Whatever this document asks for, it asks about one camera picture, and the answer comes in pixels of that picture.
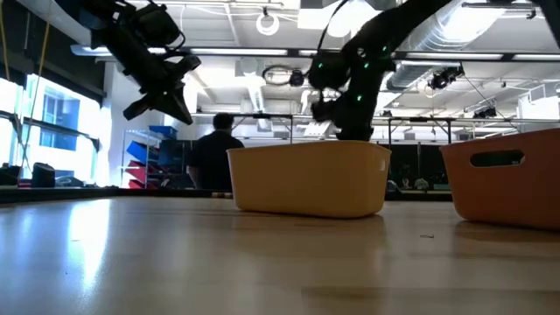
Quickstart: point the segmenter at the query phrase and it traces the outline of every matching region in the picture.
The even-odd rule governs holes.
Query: orange plastic bin
[[[357,142],[228,151],[235,204],[243,211],[358,218],[382,209],[390,150]]]
[[[466,220],[560,229],[560,129],[441,148],[457,213]]]

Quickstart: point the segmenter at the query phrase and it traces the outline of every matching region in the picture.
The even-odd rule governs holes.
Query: person
[[[232,191],[228,150],[243,148],[243,143],[231,136],[233,124],[230,114],[215,115],[214,132],[203,136],[192,148],[187,169],[197,189]]]

